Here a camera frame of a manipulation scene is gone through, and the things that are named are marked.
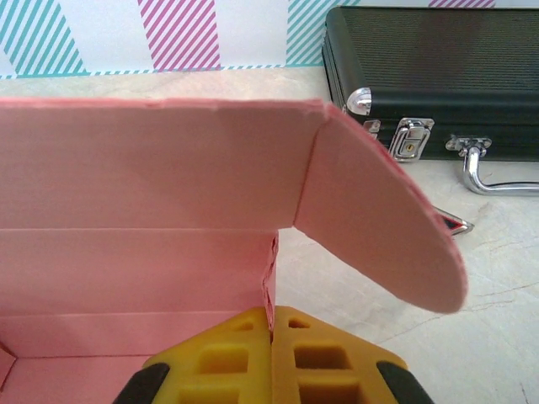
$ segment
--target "marble surface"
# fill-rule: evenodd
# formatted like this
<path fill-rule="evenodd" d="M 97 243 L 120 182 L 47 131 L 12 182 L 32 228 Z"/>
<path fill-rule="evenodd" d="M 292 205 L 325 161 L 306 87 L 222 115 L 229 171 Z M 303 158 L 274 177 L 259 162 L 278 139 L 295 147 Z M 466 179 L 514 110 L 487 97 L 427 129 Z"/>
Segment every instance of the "marble surface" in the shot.
<path fill-rule="evenodd" d="M 324 98 L 322 68 L 162 73 L 0 82 L 0 96 Z M 539 198 L 473 194 L 461 162 L 405 165 L 434 205 L 476 225 L 456 237 L 465 307 L 441 316 L 404 304 L 299 231 L 281 234 L 280 305 L 403 357 L 437 403 L 539 402 Z M 539 180 L 539 163 L 482 163 L 488 181 Z"/>

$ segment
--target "chrome handle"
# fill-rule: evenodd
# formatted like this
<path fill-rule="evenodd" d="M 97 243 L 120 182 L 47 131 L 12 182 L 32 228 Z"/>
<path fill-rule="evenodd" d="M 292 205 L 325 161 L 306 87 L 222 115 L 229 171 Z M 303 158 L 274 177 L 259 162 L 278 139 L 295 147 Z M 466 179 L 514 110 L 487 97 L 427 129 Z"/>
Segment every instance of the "chrome handle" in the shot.
<path fill-rule="evenodd" d="M 480 195 L 539 196 L 536 182 L 485 184 L 479 177 L 481 155 L 481 149 L 472 146 L 464 156 L 464 184 L 468 189 Z"/>
<path fill-rule="evenodd" d="M 487 154 L 492 141 L 452 136 L 446 149 L 464 157 L 463 180 L 468 189 L 480 195 L 539 196 L 539 182 L 486 184 L 479 177 L 479 161 Z"/>

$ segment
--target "striped wallpaper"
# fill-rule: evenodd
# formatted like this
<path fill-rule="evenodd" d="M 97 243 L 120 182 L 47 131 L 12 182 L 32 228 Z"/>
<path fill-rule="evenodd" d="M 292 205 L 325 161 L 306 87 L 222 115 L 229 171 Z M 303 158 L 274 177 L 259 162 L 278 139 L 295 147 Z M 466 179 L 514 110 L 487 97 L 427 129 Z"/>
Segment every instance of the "striped wallpaper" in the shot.
<path fill-rule="evenodd" d="M 0 0 L 0 78 L 320 66 L 338 5 L 539 7 L 539 0 Z"/>

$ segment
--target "pink diagonal stripes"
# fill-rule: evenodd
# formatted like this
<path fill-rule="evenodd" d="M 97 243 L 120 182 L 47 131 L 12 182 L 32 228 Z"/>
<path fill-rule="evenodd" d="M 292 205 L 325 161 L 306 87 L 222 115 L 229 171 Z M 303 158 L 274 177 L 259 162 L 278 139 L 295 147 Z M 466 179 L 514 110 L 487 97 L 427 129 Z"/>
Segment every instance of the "pink diagonal stripes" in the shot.
<path fill-rule="evenodd" d="M 220 68 L 215 0 L 138 0 L 153 67 Z"/>
<path fill-rule="evenodd" d="M 432 0 L 429 7 L 435 8 L 493 8 L 496 0 Z"/>

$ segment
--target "table surface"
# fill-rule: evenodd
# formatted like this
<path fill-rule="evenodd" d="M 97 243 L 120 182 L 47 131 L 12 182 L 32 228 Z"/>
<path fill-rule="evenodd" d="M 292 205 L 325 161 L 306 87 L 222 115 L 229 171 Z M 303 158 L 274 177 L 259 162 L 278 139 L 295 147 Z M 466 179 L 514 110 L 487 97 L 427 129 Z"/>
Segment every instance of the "table surface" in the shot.
<path fill-rule="evenodd" d="M 19 79 L 0 96 L 323 98 L 321 67 Z M 465 307 L 442 316 L 405 304 L 299 231 L 281 233 L 277 303 L 403 357 L 437 403 L 539 402 L 539 198 L 480 196 L 462 162 L 403 165 L 432 203 L 476 225 L 456 242 Z M 539 180 L 539 163 L 485 162 L 488 181 Z"/>

